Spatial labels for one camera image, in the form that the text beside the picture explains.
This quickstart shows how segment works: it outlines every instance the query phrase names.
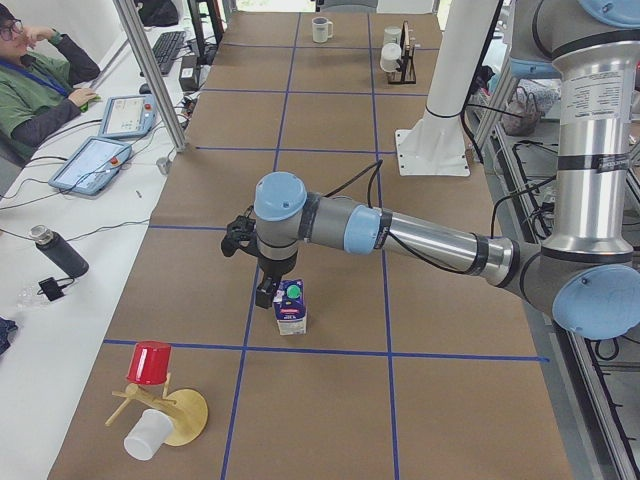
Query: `keyboard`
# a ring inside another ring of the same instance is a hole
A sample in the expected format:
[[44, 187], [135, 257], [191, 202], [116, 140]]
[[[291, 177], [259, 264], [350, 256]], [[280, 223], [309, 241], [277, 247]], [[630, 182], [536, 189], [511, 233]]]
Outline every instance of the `keyboard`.
[[185, 36], [186, 33], [184, 31], [164, 32], [153, 45], [153, 56], [158, 62], [162, 75], [169, 74], [171, 66], [183, 46]]

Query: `white desk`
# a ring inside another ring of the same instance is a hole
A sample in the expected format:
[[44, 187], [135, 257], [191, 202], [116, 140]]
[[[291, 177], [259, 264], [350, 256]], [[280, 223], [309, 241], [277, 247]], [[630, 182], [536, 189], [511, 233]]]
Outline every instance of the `white desk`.
[[[151, 44], [162, 29], [149, 32]], [[109, 59], [122, 44], [121, 36], [107, 53]], [[174, 104], [182, 98], [178, 84], [180, 62], [174, 63], [166, 84]], [[103, 99], [137, 93], [144, 82], [130, 47], [110, 68], [96, 90]], [[106, 102], [64, 128], [99, 119]], [[82, 141], [95, 135], [99, 124], [72, 129], [45, 142], [36, 156], [68, 157]], [[138, 141], [134, 153], [150, 142]], [[164, 186], [165, 177], [155, 162], [172, 152], [164, 128], [152, 145], [135, 155], [95, 199], [55, 195], [30, 205], [0, 210], [0, 228], [26, 235], [44, 224], [71, 238], [102, 226], [149, 218]], [[60, 167], [55, 160], [38, 160], [25, 168], [7, 196], [27, 178], [46, 181]], [[15, 199], [2, 200], [0, 208], [54, 193], [46, 184], [27, 182]], [[33, 242], [0, 235], [0, 316], [14, 320], [18, 331], [11, 347], [0, 356], [0, 478], [39, 480], [47, 477], [75, 412], [85, 382], [111, 321], [146, 225], [132, 225], [97, 233], [72, 243], [88, 261], [87, 274], [65, 290], [66, 296], [44, 306], [21, 308], [18, 295], [24, 285], [37, 285], [49, 276], [65, 277]]]

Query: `brown table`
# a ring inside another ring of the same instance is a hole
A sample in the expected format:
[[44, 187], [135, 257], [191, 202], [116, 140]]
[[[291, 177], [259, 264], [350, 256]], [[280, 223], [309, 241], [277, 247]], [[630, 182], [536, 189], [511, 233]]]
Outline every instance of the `brown table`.
[[[232, 18], [51, 479], [571, 478], [517, 298], [406, 257], [302, 245], [289, 278], [305, 281], [308, 333], [282, 337], [273, 311], [252, 306], [255, 259], [220, 253], [266, 173], [327, 192], [377, 158], [385, 207], [488, 230], [481, 166], [397, 171], [394, 131], [423, 114], [436, 17], [330, 16], [323, 45], [310, 14]], [[405, 19], [418, 83], [389, 86], [382, 33]], [[366, 181], [345, 194], [364, 200]], [[122, 447], [142, 405], [104, 427], [141, 340], [171, 342], [172, 389], [210, 408], [198, 439], [148, 462]]]

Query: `wooden base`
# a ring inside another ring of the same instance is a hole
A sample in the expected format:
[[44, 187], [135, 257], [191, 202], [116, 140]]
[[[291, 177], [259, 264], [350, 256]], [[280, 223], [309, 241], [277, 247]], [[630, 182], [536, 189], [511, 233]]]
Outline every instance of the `wooden base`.
[[195, 390], [185, 388], [172, 392], [166, 399], [176, 402], [175, 408], [180, 410], [180, 415], [171, 416], [174, 430], [164, 443], [179, 447], [192, 442], [202, 433], [209, 417], [204, 397]]

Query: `blue-framed tablet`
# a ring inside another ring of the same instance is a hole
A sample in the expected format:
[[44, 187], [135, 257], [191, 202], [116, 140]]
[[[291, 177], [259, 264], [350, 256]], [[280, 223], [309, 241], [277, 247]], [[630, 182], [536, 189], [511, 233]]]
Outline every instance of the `blue-framed tablet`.
[[97, 195], [129, 159], [131, 145], [111, 138], [89, 137], [49, 179], [65, 192]]
[[111, 97], [107, 100], [98, 136], [144, 137], [156, 119], [156, 99], [151, 94]]

